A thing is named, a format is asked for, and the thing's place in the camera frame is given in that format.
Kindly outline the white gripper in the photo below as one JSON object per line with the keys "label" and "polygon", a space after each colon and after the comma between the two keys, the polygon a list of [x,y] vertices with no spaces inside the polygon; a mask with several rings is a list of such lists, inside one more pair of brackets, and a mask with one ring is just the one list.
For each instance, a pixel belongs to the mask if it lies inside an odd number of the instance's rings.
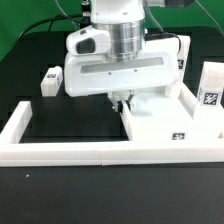
{"label": "white gripper", "polygon": [[129,111],[133,110],[135,89],[162,87],[178,79],[177,39],[148,41],[134,60],[108,62],[104,55],[65,57],[65,91],[71,97],[108,93],[115,112],[121,112],[123,96]]}

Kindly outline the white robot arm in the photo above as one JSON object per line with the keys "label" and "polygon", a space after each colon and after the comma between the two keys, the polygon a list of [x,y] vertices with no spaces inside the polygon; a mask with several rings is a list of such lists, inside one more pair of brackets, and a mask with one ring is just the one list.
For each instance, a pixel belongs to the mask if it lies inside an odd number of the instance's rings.
{"label": "white robot arm", "polygon": [[71,97],[104,94],[119,108],[138,90],[168,92],[179,81],[181,38],[148,34],[153,7],[186,8],[195,0],[91,0],[90,24],[66,39],[64,82]]}

